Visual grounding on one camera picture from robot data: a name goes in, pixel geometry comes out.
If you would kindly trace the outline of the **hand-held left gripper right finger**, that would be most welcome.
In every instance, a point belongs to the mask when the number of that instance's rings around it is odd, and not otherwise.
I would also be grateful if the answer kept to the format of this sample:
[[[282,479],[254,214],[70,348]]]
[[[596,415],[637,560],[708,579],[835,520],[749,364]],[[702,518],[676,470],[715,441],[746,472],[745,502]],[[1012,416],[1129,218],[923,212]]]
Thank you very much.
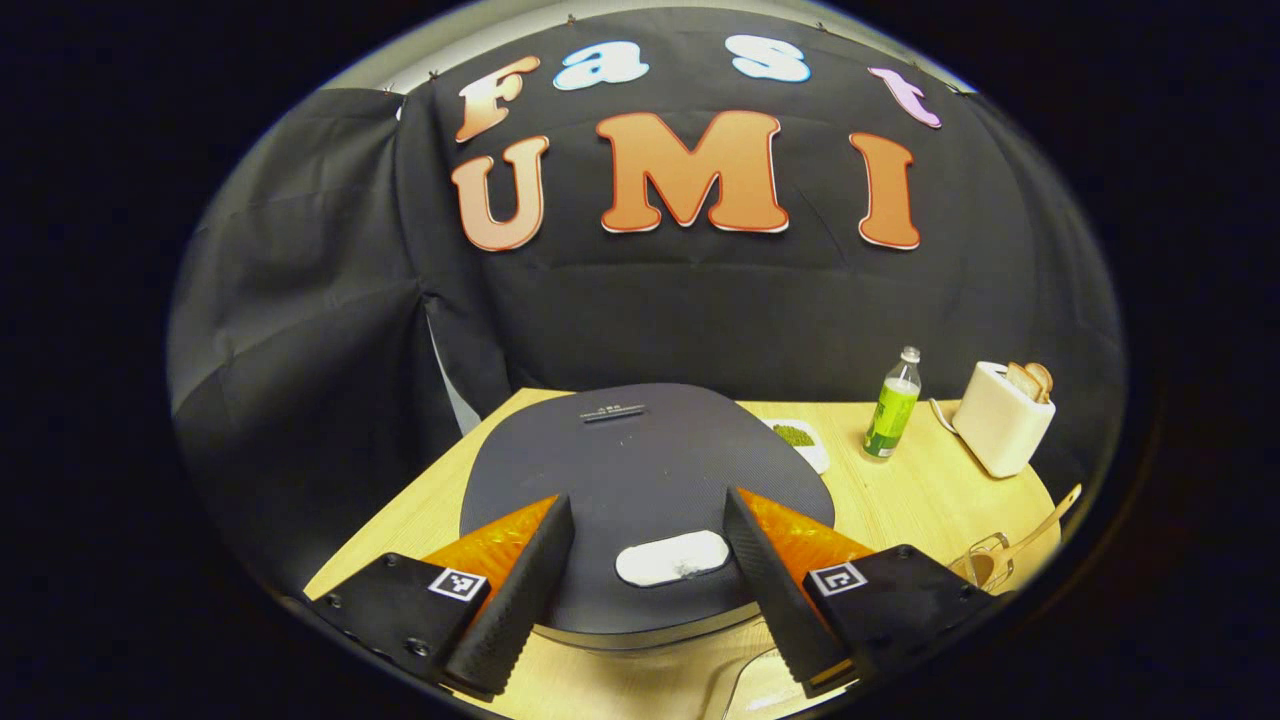
[[[726,493],[723,525],[786,667],[810,697],[915,671],[998,609],[910,544],[869,550],[741,487]]]

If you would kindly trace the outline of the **metal wire chopstick holder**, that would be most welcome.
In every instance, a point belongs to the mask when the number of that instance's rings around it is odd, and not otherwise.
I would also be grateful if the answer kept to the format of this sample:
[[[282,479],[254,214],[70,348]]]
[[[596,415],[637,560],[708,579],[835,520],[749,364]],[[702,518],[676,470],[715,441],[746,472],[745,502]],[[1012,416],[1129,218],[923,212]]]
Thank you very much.
[[[1011,544],[1002,532],[980,538],[948,569],[973,585],[991,592],[1012,575]]]

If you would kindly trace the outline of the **wooden spoon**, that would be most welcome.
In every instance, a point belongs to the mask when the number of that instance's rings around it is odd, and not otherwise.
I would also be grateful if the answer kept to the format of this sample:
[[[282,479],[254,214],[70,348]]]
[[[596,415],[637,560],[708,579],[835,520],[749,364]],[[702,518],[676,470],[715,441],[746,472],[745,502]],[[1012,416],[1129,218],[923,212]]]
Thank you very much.
[[[1051,527],[1057,525],[1060,519],[1066,514],[1066,511],[1080,498],[1082,492],[1083,492],[1082,484],[1074,486],[1068,492],[1068,495],[1055,506],[1053,511],[1034,530],[1032,530],[1027,537],[1024,537],[1016,543],[1011,543],[1009,541],[1011,544],[1011,553],[1014,561],[1012,574],[1015,571],[1015,559],[1024,550],[1027,550],[1033,542],[1038,541]]]

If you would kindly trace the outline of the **green drink bottle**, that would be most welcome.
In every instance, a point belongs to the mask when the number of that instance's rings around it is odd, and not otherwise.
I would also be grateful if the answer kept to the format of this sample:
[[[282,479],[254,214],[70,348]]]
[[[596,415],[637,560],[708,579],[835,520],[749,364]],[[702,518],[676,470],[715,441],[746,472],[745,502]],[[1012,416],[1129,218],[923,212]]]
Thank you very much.
[[[863,441],[869,456],[887,459],[897,448],[922,392],[920,360],[919,348],[905,346],[899,363],[886,374]]]

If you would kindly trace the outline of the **white divided bean dish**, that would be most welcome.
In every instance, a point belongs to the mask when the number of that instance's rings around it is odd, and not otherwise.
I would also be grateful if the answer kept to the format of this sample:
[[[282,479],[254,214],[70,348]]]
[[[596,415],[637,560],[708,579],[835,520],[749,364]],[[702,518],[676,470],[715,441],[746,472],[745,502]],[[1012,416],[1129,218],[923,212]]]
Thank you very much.
[[[812,424],[794,418],[769,418],[762,421],[790,445],[819,477],[829,470],[829,454]]]

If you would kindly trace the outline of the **grey lidded rice cooker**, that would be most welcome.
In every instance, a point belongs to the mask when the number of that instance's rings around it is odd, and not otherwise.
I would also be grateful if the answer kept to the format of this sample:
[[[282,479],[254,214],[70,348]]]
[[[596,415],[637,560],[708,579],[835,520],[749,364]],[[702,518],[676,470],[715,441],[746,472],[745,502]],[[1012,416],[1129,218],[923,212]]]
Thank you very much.
[[[723,533],[742,487],[832,527],[820,474],[744,406],[657,383],[522,407],[483,441],[460,530],[541,498],[570,500],[575,537],[535,632],[593,650],[640,650],[758,614]]]

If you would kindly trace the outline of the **black backdrop cloth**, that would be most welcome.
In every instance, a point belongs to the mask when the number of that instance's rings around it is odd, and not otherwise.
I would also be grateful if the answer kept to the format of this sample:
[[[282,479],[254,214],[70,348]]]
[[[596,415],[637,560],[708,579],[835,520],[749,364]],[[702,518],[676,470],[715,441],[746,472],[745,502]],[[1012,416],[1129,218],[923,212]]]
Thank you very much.
[[[1030,136],[878,47],[659,8],[301,100],[195,227],[166,379],[215,520],[297,593],[462,407],[640,382],[863,401],[904,345],[946,398],[979,360],[1044,364],[1033,468],[1105,473],[1121,313]]]

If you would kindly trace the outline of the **clear rice box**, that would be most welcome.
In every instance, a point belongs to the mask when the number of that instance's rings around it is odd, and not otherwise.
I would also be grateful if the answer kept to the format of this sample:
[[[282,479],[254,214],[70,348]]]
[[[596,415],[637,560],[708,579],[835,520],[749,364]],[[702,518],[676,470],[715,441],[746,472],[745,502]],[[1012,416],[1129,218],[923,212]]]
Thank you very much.
[[[733,680],[719,720],[776,720],[815,705],[786,667],[780,651],[771,648],[748,661]]]

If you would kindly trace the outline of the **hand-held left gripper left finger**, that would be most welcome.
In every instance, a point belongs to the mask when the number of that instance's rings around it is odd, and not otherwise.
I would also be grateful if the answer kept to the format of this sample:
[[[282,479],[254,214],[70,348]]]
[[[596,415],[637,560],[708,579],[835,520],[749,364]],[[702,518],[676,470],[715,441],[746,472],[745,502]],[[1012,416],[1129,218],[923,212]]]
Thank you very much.
[[[411,676],[489,701],[556,594],[573,537],[570,498],[553,495],[422,559],[383,553],[311,606]]]

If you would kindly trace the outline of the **white toaster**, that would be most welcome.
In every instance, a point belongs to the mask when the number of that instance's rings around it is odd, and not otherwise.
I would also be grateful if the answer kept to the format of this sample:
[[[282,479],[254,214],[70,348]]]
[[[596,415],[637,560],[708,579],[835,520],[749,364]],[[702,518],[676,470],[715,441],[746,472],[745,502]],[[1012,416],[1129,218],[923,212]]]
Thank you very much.
[[[1037,404],[1015,389],[1005,377],[1006,368],[978,361],[952,416],[929,400],[937,421],[957,436],[993,478],[1014,477],[1025,468],[1056,414],[1051,397]]]

